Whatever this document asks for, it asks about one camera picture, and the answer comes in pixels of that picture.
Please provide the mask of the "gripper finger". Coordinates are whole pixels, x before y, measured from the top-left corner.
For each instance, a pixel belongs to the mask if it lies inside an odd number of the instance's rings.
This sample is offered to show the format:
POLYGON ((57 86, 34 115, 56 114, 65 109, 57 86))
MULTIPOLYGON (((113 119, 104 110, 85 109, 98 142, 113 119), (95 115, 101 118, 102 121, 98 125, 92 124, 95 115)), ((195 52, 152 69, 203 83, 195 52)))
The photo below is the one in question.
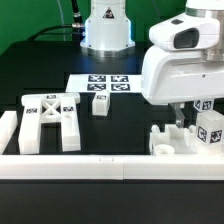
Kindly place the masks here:
POLYGON ((185 104, 184 103, 172 103, 171 106, 172 106, 175 116, 176 116, 176 121, 175 121, 176 126, 178 128, 183 128, 185 116, 184 116, 182 109, 184 108, 185 104))

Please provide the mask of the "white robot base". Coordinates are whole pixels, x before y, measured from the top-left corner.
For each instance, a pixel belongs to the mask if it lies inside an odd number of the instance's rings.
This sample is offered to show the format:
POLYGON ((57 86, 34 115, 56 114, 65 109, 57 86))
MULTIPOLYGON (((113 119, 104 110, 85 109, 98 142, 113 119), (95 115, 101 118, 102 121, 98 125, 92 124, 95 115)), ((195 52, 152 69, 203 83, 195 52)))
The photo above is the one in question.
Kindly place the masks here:
POLYGON ((126 0, 91 0, 91 13, 85 21, 81 50, 99 57, 132 53, 131 21, 126 16, 126 0))

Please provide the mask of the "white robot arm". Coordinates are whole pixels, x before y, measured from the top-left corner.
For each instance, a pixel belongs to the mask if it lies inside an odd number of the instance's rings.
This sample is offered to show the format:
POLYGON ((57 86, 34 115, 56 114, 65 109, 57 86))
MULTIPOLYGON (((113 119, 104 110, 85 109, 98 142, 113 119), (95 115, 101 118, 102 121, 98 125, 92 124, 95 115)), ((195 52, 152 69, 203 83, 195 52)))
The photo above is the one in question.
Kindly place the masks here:
POLYGON ((184 13, 149 29, 149 39, 141 92, 152 105, 170 104, 177 126, 186 102, 224 98, 224 0, 187 0, 184 13))

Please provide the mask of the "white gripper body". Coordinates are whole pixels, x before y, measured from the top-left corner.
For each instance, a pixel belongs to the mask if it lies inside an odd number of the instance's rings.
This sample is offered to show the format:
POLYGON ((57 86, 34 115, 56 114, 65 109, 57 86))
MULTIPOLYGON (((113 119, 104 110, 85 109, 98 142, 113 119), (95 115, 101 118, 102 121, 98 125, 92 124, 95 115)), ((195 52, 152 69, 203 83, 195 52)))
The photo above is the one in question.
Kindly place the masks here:
POLYGON ((224 97, 224 62, 204 61, 202 52, 150 47, 143 60, 141 92, 152 105, 224 97))

